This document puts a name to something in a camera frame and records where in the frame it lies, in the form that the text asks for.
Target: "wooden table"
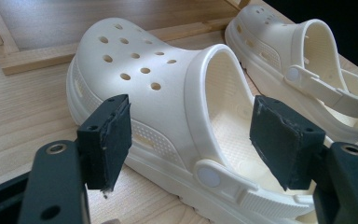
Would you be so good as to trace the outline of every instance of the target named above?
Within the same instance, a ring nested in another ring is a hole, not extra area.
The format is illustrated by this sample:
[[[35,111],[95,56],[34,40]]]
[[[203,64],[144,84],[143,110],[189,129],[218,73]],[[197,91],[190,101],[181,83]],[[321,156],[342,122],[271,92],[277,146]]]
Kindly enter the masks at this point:
[[[170,41],[183,49],[224,43],[222,32]],[[343,67],[358,68],[341,58]],[[75,140],[65,91],[69,63],[5,76],[0,68],[0,183],[28,172],[35,152],[55,140]],[[193,208],[124,165],[115,191],[105,199],[89,192],[92,223],[209,223]]]

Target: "clog ventilation hole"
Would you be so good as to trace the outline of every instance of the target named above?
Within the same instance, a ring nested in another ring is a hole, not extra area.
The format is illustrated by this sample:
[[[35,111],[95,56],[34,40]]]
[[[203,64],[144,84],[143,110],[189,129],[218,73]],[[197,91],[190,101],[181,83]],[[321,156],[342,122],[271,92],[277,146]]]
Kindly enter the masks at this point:
[[[265,24],[270,25],[275,20],[276,19],[274,15],[268,15]],[[251,49],[256,55],[258,55],[270,66],[281,70],[281,60],[278,52],[275,49],[259,41],[255,36],[252,35],[252,33],[247,30],[243,24],[237,24],[236,30],[239,36],[241,36],[243,39],[243,42],[247,48]]]
[[[118,29],[118,30],[124,30],[124,27],[121,25],[121,24],[115,24],[114,25],[114,28],[116,28],[116,29]],[[140,29],[140,28],[138,28],[138,27],[134,27],[134,29],[135,29],[135,31],[137,31],[137,32],[142,32],[142,30]],[[103,44],[108,44],[109,42],[110,42],[110,40],[109,40],[109,38],[108,37],[106,37],[106,36],[99,36],[98,37],[98,39],[99,39],[99,41],[101,42],[101,43],[103,43]],[[130,45],[131,43],[130,43],[130,41],[127,39],[127,38],[125,38],[125,37],[119,37],[118,38],[118,41],[121,43],[121,44],[123,44],[123,45]],[[152,41],[150,41],[150,40],[148,40],[148,39],[146,39],[146,38],[143,38],[142,39],[142,41],[146,44],[146,45],[151,45],[151,44],[153,44],[153,42]],[[157,52],[154,52],[154,55],[157,55],[157,56],[163,56],[163,55],[165,55],[165,53],[164,52],[161,52],[161,51],[157,51]],[[106,63],[113,63],[114,62],[114,55],[108,55],[108,54],[105,54],[105,55],[103,55],[103,60],[106,62]],[[136,52],[133,52],[131,55],[130,55],[130,57],[132,58],[132,59],[140,59],[142,56],[141,56],[141,54],[139,54],[139,53],[136,53]],[[167,64],[174,64],[174,63],[177,63],[177,61],[176,60],[174,60],[174,59],[170,59],[170,60],[168,60],[167,62],[166,62]],[[150,68],[148,68],[148,67],[142,67],[141,69],[140,69],[140,72],[142,73],[142,74],[150,74],[150,73],[152,73],[152,71],[151,71],[151,69]],[[126,81],[130,81],[131,80],[131,75],[130,74],[127,74],[127,73],[121,73],[120,74],[120,77],[123,79],[123,80],[126,80]],[[159,84],[159,83],[157,83],[157,82],[152,82],[151,84],[150,84],[150,88],[152,89],[152,90],[154,90],[154,91],[159,91],[159,90],[161,90],[161,84]]]

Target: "white shoe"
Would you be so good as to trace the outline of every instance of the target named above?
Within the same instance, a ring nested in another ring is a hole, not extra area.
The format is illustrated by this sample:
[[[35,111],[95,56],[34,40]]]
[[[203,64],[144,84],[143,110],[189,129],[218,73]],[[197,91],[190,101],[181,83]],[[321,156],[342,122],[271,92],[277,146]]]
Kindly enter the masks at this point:
[[[291,223],[313,210],[311,192],[284,192],[251,145],[254,96],[228,46],[178,49],[129,21],[99,21],[68,71],[74,120],[122,93],[133,136],[126,164],[202,216]]]
[[[285,24],[251,5],[228,25],[226,41],[262,94],[286,103],[333,141],[358,141],[358,76],[340,69],[323,21]]]

